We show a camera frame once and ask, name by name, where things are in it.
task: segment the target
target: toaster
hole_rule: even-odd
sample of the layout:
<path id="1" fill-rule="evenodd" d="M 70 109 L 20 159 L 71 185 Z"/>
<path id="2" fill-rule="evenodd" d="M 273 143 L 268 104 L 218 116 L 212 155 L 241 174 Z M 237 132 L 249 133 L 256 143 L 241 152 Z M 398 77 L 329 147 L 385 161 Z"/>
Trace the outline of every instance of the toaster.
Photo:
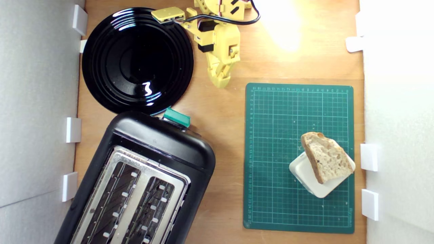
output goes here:
<path id="1" fill-rule="evenodd" d="M 55 244 L 184 243 L 215 167 L 212 148 L 168 108 L 109 124 Z"/>

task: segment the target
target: yellow robotic arm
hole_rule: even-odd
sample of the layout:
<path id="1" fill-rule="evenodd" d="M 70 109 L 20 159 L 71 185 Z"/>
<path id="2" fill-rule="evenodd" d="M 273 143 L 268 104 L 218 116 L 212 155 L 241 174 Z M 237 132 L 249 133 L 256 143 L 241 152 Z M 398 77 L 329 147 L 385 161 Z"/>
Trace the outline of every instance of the yellow robotic arm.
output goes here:
<path id="1" fill-rule="evenodd" d="M 208 76 L 218 88 L 224 88 L 230 80 L 230 72 L 240 61 L 240 31 L 237 24 L 251 24 L 244 19 L 244 10 L 252 7 L 251 0 L 194 0 L 203 14 L 193 8 L 187 13 L 177 7 L 152 11 L 160 23 L 175 22 L 194 35 L 198 48 L 205 53 Z"/>

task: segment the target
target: green cutting mat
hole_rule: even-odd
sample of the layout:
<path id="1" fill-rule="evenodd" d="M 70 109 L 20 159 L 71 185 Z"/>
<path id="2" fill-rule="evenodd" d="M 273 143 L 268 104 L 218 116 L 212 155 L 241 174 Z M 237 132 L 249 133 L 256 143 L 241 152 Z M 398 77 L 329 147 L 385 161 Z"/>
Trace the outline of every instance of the green cutting mat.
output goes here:
<path id="1" fill-rule="evenodd" d="M 309 131 L 336 140 L 354 159 L 353 89 L 249 83 L 246 87 L 245 228 L 354 233 L 354 174 L 324 199 L 289 171 Z"/>

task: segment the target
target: white bowl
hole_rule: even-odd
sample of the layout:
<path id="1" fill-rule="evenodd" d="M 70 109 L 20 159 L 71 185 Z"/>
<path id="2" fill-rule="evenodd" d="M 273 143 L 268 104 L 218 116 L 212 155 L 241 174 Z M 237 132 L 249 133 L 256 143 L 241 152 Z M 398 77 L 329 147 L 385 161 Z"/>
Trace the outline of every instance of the white bowl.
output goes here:
<path id="1" fill-rule="evenodd" d="M 348 155 L 347 157 L 354 171 L 355 163 Z M 318 183 L 315 173 L 313 172 L 312 165 L 307 158 L 306 152 L 300 154 L 289 164 L 289 170 L 308 192 L 314 194 L 318 198 L 325 198 L 330 192 L 338 187 L 342 181 L 350 176 L 347 175 L 333 180 L 328 180 L 324 184 Z"/>

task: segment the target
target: black cable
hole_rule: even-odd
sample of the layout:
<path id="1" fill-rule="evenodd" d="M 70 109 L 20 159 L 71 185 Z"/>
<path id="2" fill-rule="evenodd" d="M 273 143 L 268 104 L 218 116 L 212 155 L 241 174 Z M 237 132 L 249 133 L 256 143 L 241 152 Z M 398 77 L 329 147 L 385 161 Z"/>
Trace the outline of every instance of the black cable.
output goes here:
<path id="1" fill-rule="evenodd" d="M 238 21 L 238 20 L 230 20 L 230 19 L 227 19 L 227 18 L 222 18 L 220 16 L 215 16 L 215 15 L 199 14 L 199 15 L 187 18 L 183 22 L 191 22 L 191 21 L 197 20 L 197 19 L 210 19 L 210 20 L 218 20 L 218 21 L 222 21 L 222 22 L 226 22 L 226 23 L 234 24 L 234 25 L 241 25 L 241 26 L 251 25 L 251 24 L 254 24 L 254 23 L 256 23 L 256 22 L 259 21 L 259 19 L 261 18 L 261 14 L 259 13 L 258 9 L 256 8 L 255 3 L 253 2 L 253 0 L 250 0 L 250 2 L 252 3 L 252 8 L 258 14 L 258 16 L 254 20 Z"/>

